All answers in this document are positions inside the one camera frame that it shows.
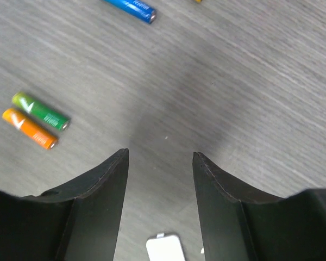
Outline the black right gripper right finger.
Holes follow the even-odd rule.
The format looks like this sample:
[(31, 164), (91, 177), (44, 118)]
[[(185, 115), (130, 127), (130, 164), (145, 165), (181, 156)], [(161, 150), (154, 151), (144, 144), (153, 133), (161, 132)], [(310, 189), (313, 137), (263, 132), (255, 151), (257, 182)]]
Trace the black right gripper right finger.
[(326, 189), (281, 198), (200, 152), (192, 167), (206, 260), (326, 260)]

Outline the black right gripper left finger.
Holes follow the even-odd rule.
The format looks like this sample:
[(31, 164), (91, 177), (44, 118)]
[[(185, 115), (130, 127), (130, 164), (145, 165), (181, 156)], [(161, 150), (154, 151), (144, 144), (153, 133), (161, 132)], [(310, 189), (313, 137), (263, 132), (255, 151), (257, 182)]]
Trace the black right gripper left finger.
[(0, 260), (113, 260), (129, 151), (43, 192), (0, 191)]

